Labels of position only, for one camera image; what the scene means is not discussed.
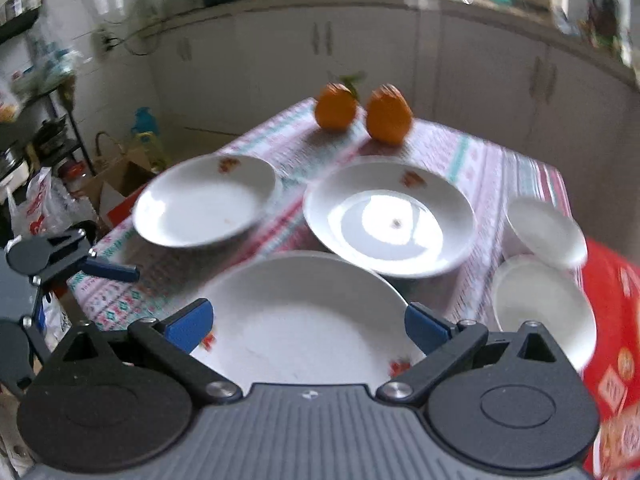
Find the white bowl near edge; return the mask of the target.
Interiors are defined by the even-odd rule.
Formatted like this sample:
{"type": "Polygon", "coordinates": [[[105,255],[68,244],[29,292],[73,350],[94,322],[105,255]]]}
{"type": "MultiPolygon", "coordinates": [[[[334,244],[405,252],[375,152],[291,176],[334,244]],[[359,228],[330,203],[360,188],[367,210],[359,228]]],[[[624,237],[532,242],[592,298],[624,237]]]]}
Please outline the white bowl near edge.
{"type": "Polygon", "coordinates": [[[597,347],[596,317],[570,274],[533,257],[514,257],[498,266],[490,298],[499,330],[515,332],[525,322],[539,322],[575,370],[590,363],[597,347]]]}

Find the white bowl pink flower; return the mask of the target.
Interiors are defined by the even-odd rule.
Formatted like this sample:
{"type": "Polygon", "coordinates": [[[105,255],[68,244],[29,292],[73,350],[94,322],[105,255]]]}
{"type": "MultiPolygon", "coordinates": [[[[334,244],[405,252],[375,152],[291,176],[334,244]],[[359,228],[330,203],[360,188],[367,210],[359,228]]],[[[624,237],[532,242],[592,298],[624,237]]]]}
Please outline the white bowl pink flower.
{"type": "Polygon", "coordinates": [[[550,203],[518,197],[506,207],[502,255],[533,256],[559,270],[581,269],[588,259],[584,233],[572,217],[550,203]]]}

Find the white deep plate fruit print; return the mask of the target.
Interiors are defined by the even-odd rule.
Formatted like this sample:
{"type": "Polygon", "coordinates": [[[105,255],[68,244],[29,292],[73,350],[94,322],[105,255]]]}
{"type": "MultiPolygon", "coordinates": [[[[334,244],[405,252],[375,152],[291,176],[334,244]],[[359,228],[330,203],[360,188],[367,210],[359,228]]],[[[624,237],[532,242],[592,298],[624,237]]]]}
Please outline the white deep plate fruit print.
{"type": "Polygon", "coordinates": [[[431,278],[471,255],[477,221],[447,179],[390,157],[361,157],[308,185],[303,213],[340,258],[388,278],[431,278]]]}

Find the orange without leaf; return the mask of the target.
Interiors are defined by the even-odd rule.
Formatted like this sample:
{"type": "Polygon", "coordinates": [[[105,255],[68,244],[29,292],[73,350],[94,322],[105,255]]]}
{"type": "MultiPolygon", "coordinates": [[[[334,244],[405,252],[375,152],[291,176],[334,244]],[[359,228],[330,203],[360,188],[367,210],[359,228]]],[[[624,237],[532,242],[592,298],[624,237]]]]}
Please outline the orange without leaf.
{"type": "Polygon", "coordinates": [[[372,140],[388,146],[399,146],[408,136],[412,123],[412,110],[395,86],[384,84],[371,93],[366,129],[372,140]]]}

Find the red patterned cloth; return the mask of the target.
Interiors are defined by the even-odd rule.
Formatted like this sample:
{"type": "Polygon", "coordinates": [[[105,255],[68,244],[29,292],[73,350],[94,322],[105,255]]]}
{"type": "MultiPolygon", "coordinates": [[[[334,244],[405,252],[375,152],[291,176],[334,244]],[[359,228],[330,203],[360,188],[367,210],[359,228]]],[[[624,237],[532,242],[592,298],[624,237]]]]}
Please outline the red patterned cloth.
{"type": "Polygon", "coordinates": [[[584,382],[600,429],[586,461],[598,479],[639,477],[639,267],[588,240],[582,284],[597,322],[597,347],[584,382]]]}

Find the white plate with red print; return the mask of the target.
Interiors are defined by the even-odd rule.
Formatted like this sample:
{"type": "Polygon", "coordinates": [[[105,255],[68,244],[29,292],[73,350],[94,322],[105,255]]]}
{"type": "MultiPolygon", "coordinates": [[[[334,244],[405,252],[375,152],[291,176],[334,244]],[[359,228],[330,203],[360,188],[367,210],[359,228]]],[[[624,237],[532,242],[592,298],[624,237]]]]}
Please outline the white plate with red print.
{"type": "Polygon", "coordinates": [[[154,178],[137,198],[132,224],[147,242],[186,249],[232,240],[265,217],[282,191],[277,170],[261,158],[208,154],[154,178]]]}

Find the cardboard box on floor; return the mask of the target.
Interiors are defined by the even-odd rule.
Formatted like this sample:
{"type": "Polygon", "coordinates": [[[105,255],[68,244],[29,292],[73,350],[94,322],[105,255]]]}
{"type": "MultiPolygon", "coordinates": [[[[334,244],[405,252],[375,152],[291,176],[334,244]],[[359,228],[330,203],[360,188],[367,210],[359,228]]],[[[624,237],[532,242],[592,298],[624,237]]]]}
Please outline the cardboard box on floor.
{"type": "Polygon", "coordinates": [[[154,179],[151,163],[140,143],[125,148],[105,131],[94,138],[96,175],[81,188],[79,194],[90,200],[101,222],[114,229],[126,220],[143,189],[154,179]],[[118,156],[106,158],[102,141],[110,141],[118,156]]]}

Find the white kitchen cabinets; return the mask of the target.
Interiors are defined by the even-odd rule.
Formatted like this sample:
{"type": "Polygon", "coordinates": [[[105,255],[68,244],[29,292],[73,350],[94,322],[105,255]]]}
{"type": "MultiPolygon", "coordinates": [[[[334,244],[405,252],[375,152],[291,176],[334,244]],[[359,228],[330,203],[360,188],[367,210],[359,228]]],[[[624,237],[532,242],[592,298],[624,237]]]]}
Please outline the white kitchen cabinets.
{"type": "Polygon", "coordinates": [[[329,80],[393,84],[416,116],[548,162],[584,230],[639,234],[631,70],[526,18],[446,0],[254,0],[155,27],[151,67],[175,125],[240,134],[329,80]]]}

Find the orange with green leaf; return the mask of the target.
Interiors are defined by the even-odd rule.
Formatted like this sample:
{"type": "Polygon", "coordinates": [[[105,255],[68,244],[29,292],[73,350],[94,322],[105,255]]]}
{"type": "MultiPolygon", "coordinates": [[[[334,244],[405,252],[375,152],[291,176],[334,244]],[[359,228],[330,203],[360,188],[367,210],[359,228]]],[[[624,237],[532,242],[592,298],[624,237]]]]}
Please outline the orange with green leaf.
{"type": "Polygon", "coordinates": [[[366,78],[366,73],[358,72],[339,76],[323,87],[314,107],[314,119],[321,129],[344,132],[350,127],[360,101],[358,84],[366,78]]]}

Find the patterned pink striped tablecloth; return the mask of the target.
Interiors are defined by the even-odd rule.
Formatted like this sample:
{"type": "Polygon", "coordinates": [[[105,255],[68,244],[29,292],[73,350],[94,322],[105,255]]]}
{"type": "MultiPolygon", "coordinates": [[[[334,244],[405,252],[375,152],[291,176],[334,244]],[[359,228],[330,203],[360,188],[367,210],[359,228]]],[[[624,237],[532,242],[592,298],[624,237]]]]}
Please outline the patterned pink striped tablecloth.
{"type": "Polygon", "coordinates": [[[318,130],[305,100],[268,119],[221,149],[221,154],[265,159],[277,169],[283,191],[256,230],[228,246],[172,250],[154,246],[124,220],[96,245],[101,256],[134,264],[136,284],[109,283],[77,274],[63,304],[74,321],[88,318],[117,330],[144,314],[163,318],[195,298],[216,276],[245,261],[290,250],[318,250],[304,220],[302,200],[309,183],[360,156],[397,157],[448,179],[464,193],[477,220],[475,247],[463,266],[426,280],[397,280],[408,301],[442,310],[447,318],[491,324],[490,282],[502,258],[506,206],[518,196],[544,200],[570,213],[559,170],[517,152],[434,122],[416,120],[401,148],[372,141],[362,122],[343,134],[318,130]]]}

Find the black metal shelf rack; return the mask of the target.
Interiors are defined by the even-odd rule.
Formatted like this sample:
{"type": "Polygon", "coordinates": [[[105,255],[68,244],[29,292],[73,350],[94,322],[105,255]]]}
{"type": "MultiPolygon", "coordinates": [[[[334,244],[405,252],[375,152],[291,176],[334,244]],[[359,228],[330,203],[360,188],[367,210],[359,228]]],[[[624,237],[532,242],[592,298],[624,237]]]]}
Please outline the black metal shelf rack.
{"type": "Polygon", "coordinates": [[[82,159],[96,167],[75,118],[75,90],[81,54],[63,44],[45,6],[1,25],[1,83],[17,110],[1,126],[1,142],[29,148],[37,162],[55,166],[82,159]]]}

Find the white red plastic bag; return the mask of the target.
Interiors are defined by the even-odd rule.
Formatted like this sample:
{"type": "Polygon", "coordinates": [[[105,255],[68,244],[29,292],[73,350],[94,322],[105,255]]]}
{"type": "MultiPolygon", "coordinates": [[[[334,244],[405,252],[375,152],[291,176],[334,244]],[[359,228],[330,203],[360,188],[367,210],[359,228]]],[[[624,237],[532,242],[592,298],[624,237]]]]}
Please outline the white red plastic bag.
{"type": "Polygon", "coordinates": [[[48,167],[41,168],[29,181],[23,203],[15,203],[9,188],[6,188],[6,199],[15,237],[60,234],[79,222],[98,221],[88,197],[74,197],[48,167]]]}

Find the large white fruit-print plate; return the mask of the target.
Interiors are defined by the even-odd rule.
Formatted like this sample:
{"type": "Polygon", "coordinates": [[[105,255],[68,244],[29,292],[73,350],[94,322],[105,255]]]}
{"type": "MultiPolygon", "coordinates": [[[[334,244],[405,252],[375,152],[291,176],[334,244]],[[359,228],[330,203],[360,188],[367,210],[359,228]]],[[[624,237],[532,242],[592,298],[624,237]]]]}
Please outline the large white fruit-print plate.
{"type": "Polygon", "coordinates": [[[213,340],[192,354],[243,391],[258,382],[375,390],[424,357],[406,334],[400,293],[325,252],[240,264],[201,295],[214,308],[213,340]]]}

